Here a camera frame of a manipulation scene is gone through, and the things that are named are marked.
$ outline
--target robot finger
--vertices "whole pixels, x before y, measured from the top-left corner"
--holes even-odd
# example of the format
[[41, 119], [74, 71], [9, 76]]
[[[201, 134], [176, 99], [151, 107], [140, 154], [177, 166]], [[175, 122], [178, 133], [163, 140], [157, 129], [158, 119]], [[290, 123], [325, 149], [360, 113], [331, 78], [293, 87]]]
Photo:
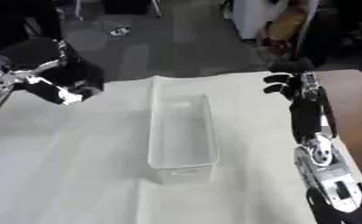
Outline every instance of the robot finger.
[[272, 86], [264, 88], [265, 94], [281, 93], [289, 101], [292, 101], [295, 96], [295, 90], [292, 87], [283, 84], [274, 84]]
[[264, 81], [268, 84], [274, 83], [274, 82], [287, 84], [291, 78], [292, 78], [292, 75], [290, 73], [281, 73], [281, 74], [273, 74], [273, 75], [267, 76], [264, 78]]

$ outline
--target plastic basket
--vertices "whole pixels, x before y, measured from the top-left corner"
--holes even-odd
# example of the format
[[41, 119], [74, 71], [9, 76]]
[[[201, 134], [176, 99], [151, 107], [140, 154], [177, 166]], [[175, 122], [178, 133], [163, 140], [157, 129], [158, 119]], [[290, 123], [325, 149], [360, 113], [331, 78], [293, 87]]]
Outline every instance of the plastic basket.
[[154, 94], [149, 164], [164, 184], [212, 180], [219, 153], [205, 95]]

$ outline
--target white robotic arm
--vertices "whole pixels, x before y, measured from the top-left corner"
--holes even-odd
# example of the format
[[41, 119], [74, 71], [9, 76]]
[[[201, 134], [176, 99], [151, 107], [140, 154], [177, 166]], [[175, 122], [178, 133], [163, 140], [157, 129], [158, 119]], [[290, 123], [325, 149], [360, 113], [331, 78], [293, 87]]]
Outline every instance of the white robotic arm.
[[66, 42], [37, 38], [0, 52], [0, 106], [18, 88], [69, 105], [100, 93], [103, 72]]
[[265, 78], [275, 83], [265, 93], [280, 92], [292, 101], [292, 128], [299, 146], [296, 167], [307, 188], [307, 201], [319, 224], [362, 224], [362, 184], [352, 175], [334, 143], [335, 118], [324, 88], [305, 61], [272, 67]]

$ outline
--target floor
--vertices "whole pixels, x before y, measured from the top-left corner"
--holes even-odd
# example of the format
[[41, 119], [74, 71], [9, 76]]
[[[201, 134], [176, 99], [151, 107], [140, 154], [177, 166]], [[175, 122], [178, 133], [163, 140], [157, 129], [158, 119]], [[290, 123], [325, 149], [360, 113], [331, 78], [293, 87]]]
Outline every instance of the floor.
[[[244, 43], [222, 18], [219, 0], [163, 0], [164, 17], [104, 15], [101, 4], [86, 3], [85, 21], [65, 23], [66, 39], [86, 59], [105, 69], [107, 81], [164, 75], [201, 77], [267, 69], [253, 44]], [[123, 38], [110, 38], [130, 25]]]

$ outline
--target table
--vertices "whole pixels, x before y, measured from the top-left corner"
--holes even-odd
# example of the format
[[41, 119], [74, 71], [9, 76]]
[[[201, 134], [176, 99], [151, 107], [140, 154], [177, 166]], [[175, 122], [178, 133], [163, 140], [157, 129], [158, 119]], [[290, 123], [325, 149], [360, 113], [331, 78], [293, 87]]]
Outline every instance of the table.
[[[315, 224], [294, 166], [289, 102], [262, 93], [267, 75], [112, 82], [68, 107], [14, 93], [0, 109], [0, 224]], [[212, 183], [156, 182], [147, 163], [153, 85], [208, 96], [221, 149]]]
[[338, 122], [338, 132], [362, 171], [362, 73], [356, 70], [321, 72]]

